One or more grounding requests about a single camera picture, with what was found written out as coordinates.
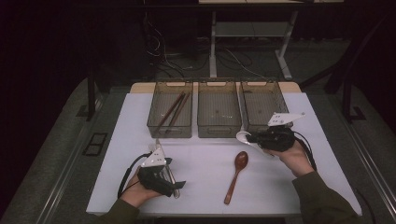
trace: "white table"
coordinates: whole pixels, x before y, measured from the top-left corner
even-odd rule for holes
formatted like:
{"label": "white table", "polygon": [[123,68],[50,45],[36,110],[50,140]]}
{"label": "white table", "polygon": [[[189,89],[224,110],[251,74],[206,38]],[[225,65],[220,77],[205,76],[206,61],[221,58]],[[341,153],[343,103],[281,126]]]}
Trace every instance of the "white table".
{"label": "white table", "polygon": [[[339,192],[361,215],[361,207],[348,185],[304,93],[284,93],[290,113],[305,112],[292,129],[303,134],[313,148],[318,172],[326,184]],[[127,94],[115,131],[87,208],[101,215],[117,199],[125,170],[155,142],[146,126],[152,93]],[[180,198],[162,196],[141,207],[143,217],[286,217],[300,214],[299,199],[291,184],[294,176],[278,158],[263,156],[236,139],[200,139],[197,134],[197,94],[193,95],[192,138],[161,139],[177,181],[187,183]],[[230,205],[223,203],[232,181],[233,160],[245,150],[247,167],[239,174]]]}

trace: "hand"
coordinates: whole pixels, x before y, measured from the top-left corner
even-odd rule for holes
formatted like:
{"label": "hand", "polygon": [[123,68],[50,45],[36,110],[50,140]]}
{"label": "hand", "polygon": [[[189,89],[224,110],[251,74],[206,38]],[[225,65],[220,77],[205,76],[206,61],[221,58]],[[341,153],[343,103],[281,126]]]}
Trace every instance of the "hand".
{"label": "hand", "polygon": [[306,157],[303,147],[297,141],[294,141],[293,146],[284,152],[269,149],[264,149],[264,151],[278,156],[280,160],[283,161],[289,169],[291,169],[296,177],[306,175],[314,171],[311,163],[309,163],[309,160]]}
{"label": "hand", "polygon": [[145,189],[143,185],[139,182],[139,177],[137,177],[137,173],[139,172],[140,166],[137,167],[134,176],[128,181],[128,185],[126,190],[122,193],[120,199],[129,203],[134,207],[139,207],[147,200],[161,196],[160,193],[154,191],[152,189]]}

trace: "dark green sleeve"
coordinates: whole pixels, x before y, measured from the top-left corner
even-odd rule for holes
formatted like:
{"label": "dark green sleeve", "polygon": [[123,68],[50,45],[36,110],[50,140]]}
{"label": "dark green sleeve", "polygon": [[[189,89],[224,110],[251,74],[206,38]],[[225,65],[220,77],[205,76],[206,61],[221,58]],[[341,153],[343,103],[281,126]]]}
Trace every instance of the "dark green sleeve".
{"label": "dark green sleeve", "polygon": [[116,200],[108,213],[97,218],[92,224],[134,224],[139,209],[123,200]]}
{"label": "dark green sleeve", "polygon": [[304,223],[361,223],[349,202],[329,189],[317,172],[298,177],[293,185],[300,197]]}

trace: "tray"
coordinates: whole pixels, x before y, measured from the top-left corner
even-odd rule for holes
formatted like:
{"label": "tray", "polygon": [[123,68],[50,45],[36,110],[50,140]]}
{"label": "tray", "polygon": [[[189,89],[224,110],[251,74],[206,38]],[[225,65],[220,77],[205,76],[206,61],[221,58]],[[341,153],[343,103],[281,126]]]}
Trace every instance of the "tray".
{"label": "tray", "polygon": [[260,133],[268,129],[274,113],[289,113],[276,80],[271,78],[244,78],[239,87],[242,120],[245,131]]}
{"label": "tray", "polygon": [[198,136],[232,138],[242,126],[233,78],[200,78],[198,85]]}
{"label": "tray", "polygon": [[159,79],[155,84],[148,115],[147,125],[151,137],[190,138],[191,112],[192,79]]}

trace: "spoon handle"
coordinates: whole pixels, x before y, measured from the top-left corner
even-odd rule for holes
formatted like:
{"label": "spoon handle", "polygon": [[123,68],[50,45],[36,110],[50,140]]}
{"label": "spoon handle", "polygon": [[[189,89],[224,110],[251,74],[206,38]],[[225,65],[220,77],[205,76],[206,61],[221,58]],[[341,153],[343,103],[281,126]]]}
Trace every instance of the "spoon handle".
{"label": "spoon handle", "polygon": [[231,198],[233,197],[233,189],[235,188],[236,178],[238,177],[238,172],[235,172],[233,176],[233,182],[231,182],[230,187],[228,188],[227,194],[225,195],[224,203],[230,204]]}

